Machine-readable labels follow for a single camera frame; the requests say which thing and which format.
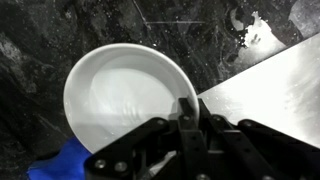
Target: white bowl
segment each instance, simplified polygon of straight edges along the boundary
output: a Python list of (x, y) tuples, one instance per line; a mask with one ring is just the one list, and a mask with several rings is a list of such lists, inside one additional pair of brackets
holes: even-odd
[(152, 117), (176, 119), (186, 97), (199, 117), (196, 93), (168, 57), (135, 44), (112, 44), (85, 55), (71, 70), (64, 109), (74, 134), (92, 153)]

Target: stainless steel surface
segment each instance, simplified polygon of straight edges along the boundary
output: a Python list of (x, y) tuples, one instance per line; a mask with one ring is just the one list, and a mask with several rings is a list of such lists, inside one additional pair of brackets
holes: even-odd
[(252, 119), (320, 147), (320, 34), (199, 97), (233, 124)]

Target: marble surface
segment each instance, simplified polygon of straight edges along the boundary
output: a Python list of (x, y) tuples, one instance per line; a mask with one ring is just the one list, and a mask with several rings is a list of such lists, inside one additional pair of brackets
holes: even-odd
[(163, 52), (201, 93), (320, 32), (317, 0), (0, 0), (0, 179), (73, 134), (62, 95), (73, 65), (110, 43)]

